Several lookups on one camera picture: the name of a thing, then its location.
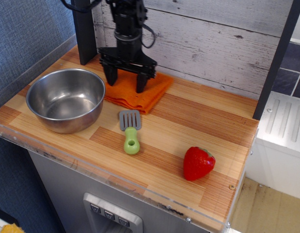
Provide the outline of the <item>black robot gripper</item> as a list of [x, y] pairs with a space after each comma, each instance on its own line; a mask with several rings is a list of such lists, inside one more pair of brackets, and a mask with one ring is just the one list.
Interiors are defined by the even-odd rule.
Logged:
[[119, 69], [138, 74], [137, 93], [142, 93], [148, 78], [155, 76], [157, 62], [144, 54], [140, 39], [134, 41], [117, 40], [116, 47], [100, 47], [98, 52], [101, 55], [100, 63], [110, 86], [116, 83]]

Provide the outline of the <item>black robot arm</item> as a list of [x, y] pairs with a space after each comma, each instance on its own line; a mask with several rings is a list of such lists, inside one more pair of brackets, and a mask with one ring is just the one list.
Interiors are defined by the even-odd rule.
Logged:
[[113, 22], [116, 47], [99, 48], [100, 63], [109, 85], [118, 79], [118, 70], [137, 74], [136, 92], [141, 93], [147, 81], [155, 77], [157, 62], [144, 54], [142, 31], [154, 31], [144, 22], [147, 9], [142, 0], [108, 0]]

